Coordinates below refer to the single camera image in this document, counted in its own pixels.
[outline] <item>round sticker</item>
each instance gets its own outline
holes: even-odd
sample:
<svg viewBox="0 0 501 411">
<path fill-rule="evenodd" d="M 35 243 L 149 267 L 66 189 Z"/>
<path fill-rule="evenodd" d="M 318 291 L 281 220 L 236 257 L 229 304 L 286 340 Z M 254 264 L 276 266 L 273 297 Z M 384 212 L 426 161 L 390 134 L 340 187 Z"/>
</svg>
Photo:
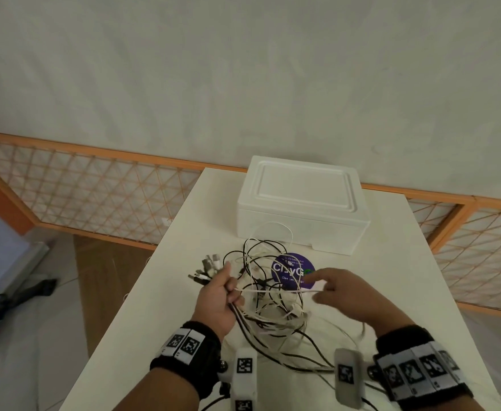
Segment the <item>round sticker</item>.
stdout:
<svg viewBox="0 0 501 411">
<path fill-rule="evenodd" d="M 305 274 L 315 271 L 313 264 L 300 254 L 288 253 L 282 254 L 275 258 L 271 264 L 271 276 L 274 280 L 282 284 L 285 290 L 297 290 L 298 286 L 296 281 L 292 278 L 291 274 L 296 280 L 301 279 Z M 305 284 L 300 281 L 301 288 L 311 288 L 314 284 Z"/>
</svg>

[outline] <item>styrofoam box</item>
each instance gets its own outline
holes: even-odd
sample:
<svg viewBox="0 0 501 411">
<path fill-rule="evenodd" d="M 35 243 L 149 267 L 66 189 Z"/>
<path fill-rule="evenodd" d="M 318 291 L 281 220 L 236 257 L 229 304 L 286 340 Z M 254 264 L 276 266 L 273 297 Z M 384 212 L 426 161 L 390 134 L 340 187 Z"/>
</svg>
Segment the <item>styrofoam box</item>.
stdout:
<svg viewBox="0 0 501 411">
<path fill-rule="evenodd" d="M 355 169 L 254 156 L 237 200 L 240 238 L 351 255 L 370 224 Z"/>
</svg>

